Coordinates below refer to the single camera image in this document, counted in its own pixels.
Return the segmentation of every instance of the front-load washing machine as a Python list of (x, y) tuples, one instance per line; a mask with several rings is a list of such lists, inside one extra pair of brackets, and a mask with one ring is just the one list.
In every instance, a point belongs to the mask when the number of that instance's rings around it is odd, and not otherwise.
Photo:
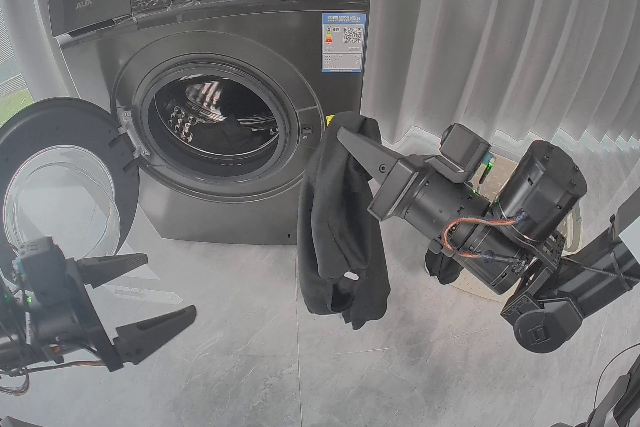
[[(9, 242), (63, 230), (47, 201), (97, 205), (76, 255), (116, 250), (138, 203), (164, 238), (296, 242), (308, 158), (329, 116), (360, 109), (369, 0), (49, 0), (49, 12), (80, 99), (35, 103), (0, 130)], [(108, 232), (114, 247), (89, 242)]]

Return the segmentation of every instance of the cable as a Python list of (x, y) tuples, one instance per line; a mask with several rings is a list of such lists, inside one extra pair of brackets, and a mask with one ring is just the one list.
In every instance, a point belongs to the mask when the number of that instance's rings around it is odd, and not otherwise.
[(22, 361), (22, 368), (24, 369), (24, 382), (17, 388), (8, 388), (8, 387), (0, 386), (0, 393), (5, 393), (7, 395), (14, 395), (14, 396), (24, 395), (25, 393), (27, 393), (27, 391), (29, 391), (29, 386), (31, 384), (29, 381), (29, 370), (24, 361), (24, 356), (22, 356), (22, 351), (20, 350), (19, 345), (13, 339), (11, 333), (7, 330), (6, 327), (4, 327), (4, 324), (2, 322), (0, 322), (0, 327), (2, 327), (4, 333), (9, 337), (9, 340), (15, 346), (15, 349), (18, 351), (18, 354), (20, 355), (20, 359)]
[(454, 249), (449, 242), (449, 232), (453, 229), (454, 226), (457, 226), (460, 223), (480, 224), (484, 226), (513, 226), (522, 221), (525, 216), (526, 214), (524, 212), (519, 211), (515, 217), (509, 219), (485, 219), (483, 217), (460, 217), (458, 219), (453, 219), (452, 221), (447, 223), (442, 230), (442, 245), (453, 254), (460, 255), (465, 258), (482, 258), (490, 261), (494, 260), (506, 263), (520, 263), (522, 262), (522, 259), (520, 258), (516, 258), (514, 256), (496, 255), (492, 251), (487, 251), (486, 253), (477, 253), (471, 251), (459, 251), (457, 249)]
[[(612, 278), (619, 277), (619, 275), (616, 274), (615, 272), (605, 271), (603, 269), (596, 269), (595, 267), (589, 267), (588, 265), (585, 265), (583, 263), (580, 263), (580, 262), (577, 262), (575, 260), (572, 260), (571, 258), (569, 258), (567, 256), (562, 256), (561, 259), (564, 260), (565, 262), (569, 262), (569, 263), (572, 263), (574, 265), (578, 265), (579, 267), (582, 267), (586, 271), (591, 271), (591, 272), (594, 272), (596, 274), (602, 274), (603, 276), (610, 276)], [(640, 283), (640, 279), (639, 278), (634, 278), (632, 276), (628, 276), (627, 274), (621, 274), (621, 276), (626, 280), (633, 281), (635, 283)]]
[(104, 362), (100, 360), (91, 361), (69, 361), (69, 363), (60, 363), (60, 365), (50, 365), (48, 367), (36, 367), (30, 368), (29, 373), (43, 372), (44, 370), (55, 370), (57, 368), (70, 368), (70, 367), (104, 367)]
[(593, 409), (596, 409), (596, 402), (598, 401), (598, 388), (600, 387), (600, 380), (602, 379), (602, 376), (604, 375), (604, 370), (606, 370), (609, 365), (611, 365), (613, 363), (613, 360), (616, 359), (618, 356), (620, 356), (620, 354), (624, 354), (625, 352), (627, 352), (628, 350), (634, 348), (634, 347), (638, 347), (640, 346), (640, 343), (636, 343), (633, 344), (631, 346), (628, 346), (626, 349), (621, 350), (618, 354), (616, 354), (615, 356), (613, 356), (613, 358), (611, 358), (611, 361), (609, 361), (609, 363), (607, 363), (607, 366), (603, 368), (602, 373), (600, 374), (600, 379), (598, 379), (598, 384), (596, 385), (596, 395), (593, 398)]

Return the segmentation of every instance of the black clothing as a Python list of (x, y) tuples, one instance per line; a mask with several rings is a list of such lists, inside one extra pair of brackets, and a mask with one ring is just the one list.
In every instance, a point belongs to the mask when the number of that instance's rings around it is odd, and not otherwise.
[(333, 117), (302, 180), (298, 267), (308, 310), (342, 313), (346, 323), (359, 329), (385, 314), (390, 286), (380, 223), (367, 212), (371, 176), (338, 141), (336, 134), (343, 126), (381, 141), (375, 119), (356, 112)]
[(441, 285), (453, 283), (453, 281), (458, 279), (462, 271), (462, 265), (453, 258), (429, 250), (426, 255), (424, 255), (424, 267), (428, 271), (429, 276), (438, 278)]

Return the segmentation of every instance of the label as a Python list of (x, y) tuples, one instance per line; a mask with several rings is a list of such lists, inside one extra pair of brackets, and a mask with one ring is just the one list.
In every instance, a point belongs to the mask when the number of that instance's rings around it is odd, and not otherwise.
[(323, 73), (362, 73), (366, 21), (361, 13), (322, 15)]

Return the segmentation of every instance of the washing machine door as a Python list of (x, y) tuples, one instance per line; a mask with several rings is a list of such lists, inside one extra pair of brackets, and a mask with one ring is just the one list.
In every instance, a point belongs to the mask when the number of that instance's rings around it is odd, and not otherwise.
[(67, 257), (115, 254), (136, 213), (134, 149), (108, 112), (34, 103), (0, 127), (0, 244), (51, 236)]

